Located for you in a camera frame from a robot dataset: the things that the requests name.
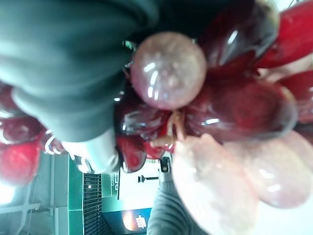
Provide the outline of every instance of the pink grape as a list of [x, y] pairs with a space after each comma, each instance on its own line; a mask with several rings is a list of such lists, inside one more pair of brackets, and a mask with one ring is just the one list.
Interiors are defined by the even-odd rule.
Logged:
[[206, 73], [201, 49], [179, 33], [147, 38], [131, 67], [131, 83], [144, 102], [163, 110], [187, 105], [200, 92]]
[[[297, 136], [291, 138], [296, 146], [302, 141]], [[225, 147], [243, 162], [254, 189], [267, 204], [296, 208], [310, 197], [312, 173], [298, 152], [282, 139], [230, 142]]]
[[205, 232], [251, 234], [258, 197], [241, 164], [211, 136], [176, 143], [173, 179], [190, 215]]

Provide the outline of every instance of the grape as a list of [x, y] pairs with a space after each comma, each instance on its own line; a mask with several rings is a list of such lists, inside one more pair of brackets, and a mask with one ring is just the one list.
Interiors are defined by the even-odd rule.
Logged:
[[0, 90], [0, 118], [23, 117], [26, 114], [20, 110], [11, 97], [12, 87], [1, 84]]
[[176, 143], [173, 179], [184, 205], [208, 234], [249, 235], [258, 198], [241, 164], [208, 134]]
[[144, 103], [132, 89], [125, 90], [115, 104], [115, 131], [124, 135], [151, 133], [161, 127], [170, 115]]
[[146, 161], [143, 139], [140, 136], [116, 136], [116, 144], [124, 160], [124, 171], [139, 171]]
[[153, 148], [150, 146], [149, 142], [143, 142], [143, 147], [147, 154], [147, 159], [161, 159], [164, 154], [164, 150], [162, 148]]
[[313, 121], [313, 70], [301, 72], [278, 81], [287, 87], [297, 100], [299, 122]]
[[187, 130], [218, 141], [278, 137], [297, 121], [296, 104], [286, 88], [244, 77], [206, 83], [185, 112]]
[[313, 0], [308, 0], [280, 13], [278, 39], [256, 67], [278, 67], [312, 53], [312, 9]]
[[279, 16], [266, 2], [235, 2], [208, 26], [199, 45], [210, 75], [232, 77], [251, 68], [278, 36]]
[[196, 44], [181, 34], [164, 32], [140, 45], [131, 67], [131, 83], [147, 104], [175, 110], [197, 96], [205, 72], [205, 57]]
[[313, 172], [313, 146], [295, 131], [290, 132], [288, 135], [283, 136], [281, 140], [295, 151], [298, 156], [304, 161], [306, 166]]
[[226, 143], [225, 148], [243, 161], [256, 192], [267, 204], [289, 209], [310, 197], [311, 171], [283, 140]]
[[13, 186], [30, 183], [39, 166], [40, 148], [37, 141], [1, 148], [0, 181]]
[[0, 142], [18, 144], [33, 141], [42, 129], [43, 127], [37, 119], [30, 116], [4, 119], [0, 126]]

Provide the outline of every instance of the black grille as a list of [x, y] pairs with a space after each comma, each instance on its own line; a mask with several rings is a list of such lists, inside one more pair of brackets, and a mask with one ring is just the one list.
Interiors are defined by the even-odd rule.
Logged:
[[84, 174], [84, 235], [115, 235], [102, 215], [101, 175]]

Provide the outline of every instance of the dark green sleeve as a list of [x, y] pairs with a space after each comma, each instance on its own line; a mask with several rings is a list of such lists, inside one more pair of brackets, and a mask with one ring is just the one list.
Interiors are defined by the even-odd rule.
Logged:
[[1, 0], [0, 79], [59, 139], [93, 139], [112, 125], [130, 60], [122, 41], [158, 13], [154, 0]]

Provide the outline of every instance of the sign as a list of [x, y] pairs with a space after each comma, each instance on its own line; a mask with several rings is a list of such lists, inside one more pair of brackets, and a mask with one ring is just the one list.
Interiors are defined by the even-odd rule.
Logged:
[[138, 228], [145, 229], [147, 227], [146, 220], [144, 217], [141, 217], [141, 215], [139, 215], [135, 219], [136, 219], [136, 223], [137, 223]]

